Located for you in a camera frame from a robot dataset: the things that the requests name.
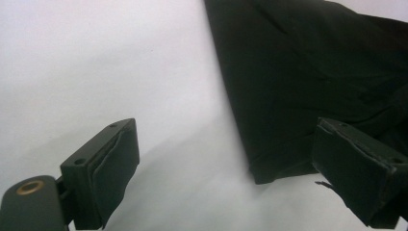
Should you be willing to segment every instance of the white background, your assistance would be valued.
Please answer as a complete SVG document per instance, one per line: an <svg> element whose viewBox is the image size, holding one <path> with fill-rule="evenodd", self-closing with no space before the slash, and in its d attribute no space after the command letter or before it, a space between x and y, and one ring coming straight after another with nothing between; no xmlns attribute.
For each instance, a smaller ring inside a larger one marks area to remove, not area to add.
<svg viewBox="0 0 408 231"><path fill-rule="evenodd" d="M141 163L106 230L369 230L318 174L253 184L201 0L0 1L0 194L128 117Z"/></svg>

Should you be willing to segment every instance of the dark cloth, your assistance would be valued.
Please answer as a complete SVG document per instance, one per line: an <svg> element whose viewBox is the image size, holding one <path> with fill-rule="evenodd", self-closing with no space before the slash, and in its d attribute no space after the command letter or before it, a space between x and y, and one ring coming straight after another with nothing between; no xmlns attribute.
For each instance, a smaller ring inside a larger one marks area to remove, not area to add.
<svg viewBox="0 0 408 231"><path fill-rule="evenodd" d="M408 116L407 23L320 0L205 4L257 184L316 172L318 117L349 123L408 153L401 129Z"/></svg>

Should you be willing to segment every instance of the screw hole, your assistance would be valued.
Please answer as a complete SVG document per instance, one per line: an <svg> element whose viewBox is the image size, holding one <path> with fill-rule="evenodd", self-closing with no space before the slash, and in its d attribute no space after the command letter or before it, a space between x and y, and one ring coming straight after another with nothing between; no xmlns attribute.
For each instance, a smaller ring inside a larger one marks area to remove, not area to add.
<svg viewBox="0 0 408 231"><path fill-rule="evenodd" d="M398 158L393 158L393 162L395 164L403 164L404 163L401 159L398 159Z"/></svg>
<svg viewBox="0 0 408 231"><path fill-rule="evenodd" d="M22 185L20 188L18 188L17 194L19 195L31 194L31 193L39 191L43 186L44 186L44 182L42 181L39 181L39 180L31 181L31 182L28 182Z"/></svg>
<svg viewBox="0 0 408 231"><path fill-rule="evenodd" d="M81 164L83 164L85 162L85 159L78 159L78 160L76 160L75 162L74 162L74 164L75 165L81 165Z"/></svg>

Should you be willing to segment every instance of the brass grommet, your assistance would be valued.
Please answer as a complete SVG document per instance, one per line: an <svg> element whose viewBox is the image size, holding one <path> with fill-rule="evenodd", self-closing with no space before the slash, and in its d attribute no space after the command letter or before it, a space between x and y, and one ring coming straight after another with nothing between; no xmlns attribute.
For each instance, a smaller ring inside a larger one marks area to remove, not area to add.
<svg viewBox="0 0 408 231"><path fill-rule="evenodd" d="M19 195L27 195L31 193L35 193L39 191L42 187L44 187L44 182L37 180L37 181L30 181L22 185L17 190L17 194Z"/></svg>

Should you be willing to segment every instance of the black fabric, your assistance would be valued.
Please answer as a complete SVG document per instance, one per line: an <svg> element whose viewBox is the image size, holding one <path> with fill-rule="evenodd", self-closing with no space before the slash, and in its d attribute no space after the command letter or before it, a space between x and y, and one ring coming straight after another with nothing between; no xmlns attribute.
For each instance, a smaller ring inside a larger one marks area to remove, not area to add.
<svg viewBox="0 0 408 231"><path fill-rule="evenodd" d="M320 0L205 4L257 184L316 172L311 149L318 117L352 124L390 145L393 136L404 138L405 130L396 128L408 115L406 23Z"/></svg>

